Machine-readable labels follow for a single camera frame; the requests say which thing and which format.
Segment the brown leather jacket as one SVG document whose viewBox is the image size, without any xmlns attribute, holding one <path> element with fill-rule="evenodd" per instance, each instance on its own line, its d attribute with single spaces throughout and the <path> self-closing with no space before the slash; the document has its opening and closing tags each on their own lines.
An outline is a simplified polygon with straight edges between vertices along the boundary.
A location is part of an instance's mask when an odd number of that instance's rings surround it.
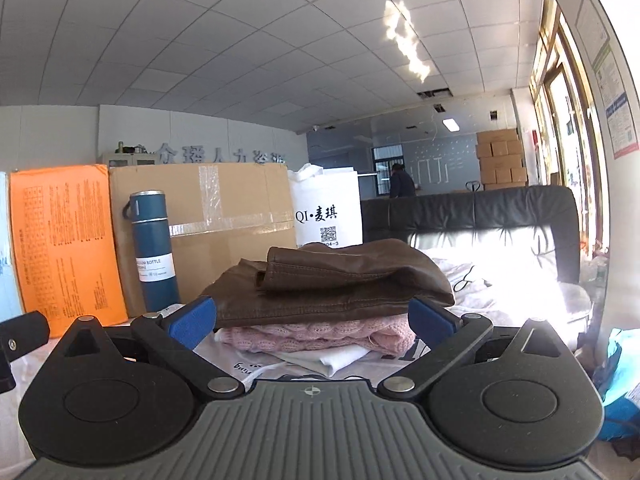
<svg viewBox="0 0 640 480">
<path fill-rule="evenodd" d="M 402 240 L 344 248 L 273 247 L 265 261 L 243 259 L 203 290 L 218 328 L 334 323 L 404 314 L 414 297 L 454 305 L 436 263 Z"/>
</svg>

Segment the person in dark clothes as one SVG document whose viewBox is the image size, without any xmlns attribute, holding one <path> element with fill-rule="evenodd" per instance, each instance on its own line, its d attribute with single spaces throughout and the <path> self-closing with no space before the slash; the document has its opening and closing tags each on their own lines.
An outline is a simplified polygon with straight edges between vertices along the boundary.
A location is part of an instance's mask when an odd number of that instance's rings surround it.
<svg viewBox="0 0 640 480">
<path fill-rule="evenodd" d="M 390 175 L 390 198 L 416 196 L 416 185 L 403 164 L 393 164 Z"/>
</svg>

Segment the pink knitted sweater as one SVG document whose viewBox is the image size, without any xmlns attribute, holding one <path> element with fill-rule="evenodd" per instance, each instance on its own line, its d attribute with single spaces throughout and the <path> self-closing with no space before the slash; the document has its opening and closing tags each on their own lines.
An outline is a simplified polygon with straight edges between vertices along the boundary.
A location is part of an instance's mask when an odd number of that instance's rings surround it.
<svg viewBox="0 0 640 480">
<path fill-rule="evenodd" d="M 401 356 L 414 343 L 416 335 L 408 315 L 365 318 L 342 322 L 269 324 L 221 328 L 216 341 L 248 352 L 299 352 L 356 346 L 369 351 Z"/>
</svg>

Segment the white folded shirt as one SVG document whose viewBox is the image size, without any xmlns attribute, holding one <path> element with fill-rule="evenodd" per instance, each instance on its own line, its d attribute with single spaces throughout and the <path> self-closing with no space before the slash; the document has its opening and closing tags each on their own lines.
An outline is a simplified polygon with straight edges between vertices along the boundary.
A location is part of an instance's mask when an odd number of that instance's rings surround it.
<svg viewBox="0 0 640 480">
<path fill-rule="evenodd" d="M 248 352 L 207 336 L 195 353 L 233 378 L 250 386 L 256 379 L 364 378 L 378 382 L 393 370 L 394 361 L 384 360 L 378 352 L 350 346 L 299 352 Z"/>
</svg>

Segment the orange cardboard box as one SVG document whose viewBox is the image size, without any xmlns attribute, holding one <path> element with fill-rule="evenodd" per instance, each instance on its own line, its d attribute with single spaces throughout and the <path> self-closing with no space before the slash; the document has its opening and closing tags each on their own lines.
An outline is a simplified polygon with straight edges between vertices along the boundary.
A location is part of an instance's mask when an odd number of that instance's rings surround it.
<svg viewBox="0 0 640 480">
<path fill-rule="evenodd" d="M 80 316 L 127 321 L 104 165 L 12 172 L 9 202 L 23 306 L 58 338 Z"/>
</svg>

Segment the brown cardboard box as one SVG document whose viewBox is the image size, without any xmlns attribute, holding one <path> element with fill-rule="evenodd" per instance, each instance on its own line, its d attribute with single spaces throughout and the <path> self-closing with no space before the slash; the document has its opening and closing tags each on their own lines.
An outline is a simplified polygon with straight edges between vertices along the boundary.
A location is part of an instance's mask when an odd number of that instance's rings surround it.
<svg viewBox="0 0 640 480">
<path fill-rule="evenodd" d="M 271 247 L 294 248 L 288 170 L 280 164 L 173 164 L 108 170 L 122 293 L 131 316 L 145 312 L 131 222 L 130 195 L 165 194 L 180 301 L 195 299 L 242 259 L 264 261 Z"/>
</svg>

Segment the patterned bed sheet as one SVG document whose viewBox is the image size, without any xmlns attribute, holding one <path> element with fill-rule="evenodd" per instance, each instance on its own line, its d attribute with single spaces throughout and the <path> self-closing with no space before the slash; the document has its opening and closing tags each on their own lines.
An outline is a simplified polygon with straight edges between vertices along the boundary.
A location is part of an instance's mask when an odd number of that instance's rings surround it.
<svg viewBox="0 0 640 480">
<path fill-rule="evenodd" d="M 593 479 L 603 422 L 590 379 L 547 322 L 477 312 L 397 372 L 233 378 L 167 318 L 81 318 L 7 367 L 6 479 Z"/>
</svg>

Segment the dark blue thermos bottle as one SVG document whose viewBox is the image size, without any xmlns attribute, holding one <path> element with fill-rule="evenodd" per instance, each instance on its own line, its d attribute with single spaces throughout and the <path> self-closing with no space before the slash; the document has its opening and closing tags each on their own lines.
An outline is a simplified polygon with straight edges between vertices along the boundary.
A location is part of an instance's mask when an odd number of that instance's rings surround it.
<svg viewBox="0 0 640 480">
<path fill-rule="evenodd" d="M 132 226 L 145 309 L 160 311 L 178 304 L 180 295 L 165 194 L 157 190 L 132 193 L 122 215 Z"/>
</svg>

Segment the black leather sofa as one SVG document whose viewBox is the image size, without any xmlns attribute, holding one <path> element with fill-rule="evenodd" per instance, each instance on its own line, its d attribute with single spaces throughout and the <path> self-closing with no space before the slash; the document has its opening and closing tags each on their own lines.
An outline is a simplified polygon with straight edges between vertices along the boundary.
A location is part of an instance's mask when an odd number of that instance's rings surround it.
<svg viewBox="0 0 640 480">
<path fill-rule="evenodd" d="M 418 248 L 529 249 L 578 283 L 580 240 L 574 195 L 557 185 L 421 195 L 360 203 L 363 239 Z"/>
</svg>

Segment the white shopping bag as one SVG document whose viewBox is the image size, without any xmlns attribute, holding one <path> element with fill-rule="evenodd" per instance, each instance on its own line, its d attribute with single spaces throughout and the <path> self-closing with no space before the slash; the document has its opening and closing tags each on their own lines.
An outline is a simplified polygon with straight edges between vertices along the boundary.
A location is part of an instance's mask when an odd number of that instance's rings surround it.
<svg viewBox="0 0 640 480">
<path fill-rule="evenodd" d="M 357 171 L 305 164 L 288 170 L 296 244 L 322 243 L 342 248 L 362 243 Z"/>
</svg>

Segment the glass door cabinet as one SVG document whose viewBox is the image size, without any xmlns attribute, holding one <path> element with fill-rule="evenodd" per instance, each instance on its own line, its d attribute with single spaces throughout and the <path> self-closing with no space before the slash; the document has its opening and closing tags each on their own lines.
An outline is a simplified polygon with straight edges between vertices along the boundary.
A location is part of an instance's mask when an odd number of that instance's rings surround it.
<svg viewBox="0 0 640 480">
<path fill-rule="evenodd" d="M 127 166 L 150 166 L 160 163 L 160 156 L 149 153 L 104 153 L 101 162 L 108 168 Z"/>
</svg>

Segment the stacked cardboard boxes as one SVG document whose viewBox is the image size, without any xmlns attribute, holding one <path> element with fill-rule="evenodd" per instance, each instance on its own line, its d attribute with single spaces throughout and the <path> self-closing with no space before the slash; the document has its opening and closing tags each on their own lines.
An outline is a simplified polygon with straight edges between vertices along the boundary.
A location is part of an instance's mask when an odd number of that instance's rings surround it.
<svg viewBox="0 0 640 480">
<path fill-rule="evenodd" d="M 522 188 L 528 182 L 524 148 L 516 129 L 478 132 L 476 158 L 486 191 Z"/>
</svg>

